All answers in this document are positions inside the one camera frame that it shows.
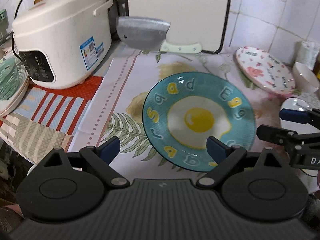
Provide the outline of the red striped cloth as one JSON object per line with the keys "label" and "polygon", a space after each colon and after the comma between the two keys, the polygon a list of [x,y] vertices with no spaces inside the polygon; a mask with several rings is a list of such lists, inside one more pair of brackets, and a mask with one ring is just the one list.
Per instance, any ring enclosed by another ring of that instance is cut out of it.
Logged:
{"label": "red striped cloth", "polygon": [[1,139],[33,164],[55,146],[68,150],[102,80],[90,76],[58,90],[29,83],[23,100],[1,118]]}

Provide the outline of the large white Morning Honey plate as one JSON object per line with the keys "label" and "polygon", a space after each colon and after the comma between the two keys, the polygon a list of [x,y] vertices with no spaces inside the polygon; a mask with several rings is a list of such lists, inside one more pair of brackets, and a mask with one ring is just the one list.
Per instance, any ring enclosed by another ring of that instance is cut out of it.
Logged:
{"label": "large white Morning Honey plate", "polygon": [[298,134],[319,133],[319,109],[299,98],[289,98],[280,108],[279,122],[281,128]]}

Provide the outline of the green plastic strainer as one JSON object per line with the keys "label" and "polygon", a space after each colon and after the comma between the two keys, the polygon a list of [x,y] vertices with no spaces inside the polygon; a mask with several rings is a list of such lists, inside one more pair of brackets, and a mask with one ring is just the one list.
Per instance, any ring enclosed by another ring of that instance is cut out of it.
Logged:
{"label": "green plastic strainer", "polygon": [[18,89],[19,84],[19,73],[15,59],[11,57],[4,60],[1,63],[1,100],[8,100],[11,98]]}

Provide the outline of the white bunny carrot plate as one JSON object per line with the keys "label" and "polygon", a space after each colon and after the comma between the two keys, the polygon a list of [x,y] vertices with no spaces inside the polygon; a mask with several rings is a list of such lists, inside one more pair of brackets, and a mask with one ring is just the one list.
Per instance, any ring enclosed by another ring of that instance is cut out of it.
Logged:
{"label": "white bunny carrot plate", "polygon": [[240,70],[259,88],[278,95],[289,95],[296,83],[291,70],[265,50],[241,47],[235,52]]}

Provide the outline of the white cutting board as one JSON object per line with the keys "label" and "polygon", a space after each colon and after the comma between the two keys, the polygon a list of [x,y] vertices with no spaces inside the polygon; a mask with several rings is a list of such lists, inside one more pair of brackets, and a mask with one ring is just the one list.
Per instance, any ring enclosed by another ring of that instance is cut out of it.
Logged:
{"label": "white cutting board", "polygon": [[223,47],[231,0],[128,0],[130,16],[170,22],[167,40],[173,44],[200,43],[204,53]]}

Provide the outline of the white salt bag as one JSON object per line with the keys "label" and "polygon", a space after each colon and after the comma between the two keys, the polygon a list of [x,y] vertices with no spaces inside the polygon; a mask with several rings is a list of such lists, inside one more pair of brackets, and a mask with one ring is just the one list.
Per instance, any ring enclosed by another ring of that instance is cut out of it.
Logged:
{"label": "white salt bag", "polygon": [[299,45],[296,62],[305,64],[310,70],[313,70],[318,54],[318,43],[302,41]]}

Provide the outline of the white rice cooker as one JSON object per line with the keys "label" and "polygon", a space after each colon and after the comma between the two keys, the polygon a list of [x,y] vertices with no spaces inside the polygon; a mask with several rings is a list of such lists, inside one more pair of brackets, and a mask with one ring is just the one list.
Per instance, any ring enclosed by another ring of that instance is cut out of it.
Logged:
{"label": "white rice cooker", "polygon": [[19,56],[32,81],[65,89],[97,68],[111,43],[113,0],[44,0],[12,23]]}

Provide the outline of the floral table mat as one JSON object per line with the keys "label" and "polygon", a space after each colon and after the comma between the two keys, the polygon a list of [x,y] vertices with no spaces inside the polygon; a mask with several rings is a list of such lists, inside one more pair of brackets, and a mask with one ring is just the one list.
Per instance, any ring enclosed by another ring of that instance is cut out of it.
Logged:
{"label": "floral table mat", "polygon": [[257,127],[279,126],[286,106],[318,108],[319,96],[266,92],[245,77],[232,54],[125,48],[110,62],[69,150],[118,137],[120,153],[111,165],[127,179],[196,179],[216,165],[206,150],[208,137],[262,150],[267,143],[257,138]]}

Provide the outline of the white ribbed bowl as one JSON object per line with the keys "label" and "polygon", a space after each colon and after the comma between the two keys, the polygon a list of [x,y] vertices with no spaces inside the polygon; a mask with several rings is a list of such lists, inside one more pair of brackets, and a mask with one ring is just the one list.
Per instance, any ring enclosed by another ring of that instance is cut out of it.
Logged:
{"label": "white ribbed bowl", "polygon": [[319,90],[319,80],[306,64],[296,62],[292,68],[296,87],[301,92],[315,93]]}

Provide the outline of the teal fried egg plate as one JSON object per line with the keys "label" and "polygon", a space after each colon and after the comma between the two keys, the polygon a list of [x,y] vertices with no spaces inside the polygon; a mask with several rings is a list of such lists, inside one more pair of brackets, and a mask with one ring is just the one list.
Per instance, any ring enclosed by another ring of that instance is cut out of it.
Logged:
{"label": "teal fried egg plate", "polygon": [[184,72],[159,81],[144,100],[142,120],[157,153],[195,172],[217,166],[207,152],[209,137],[247,150],[255,140],[248,98],[235,85],[208,73]]}

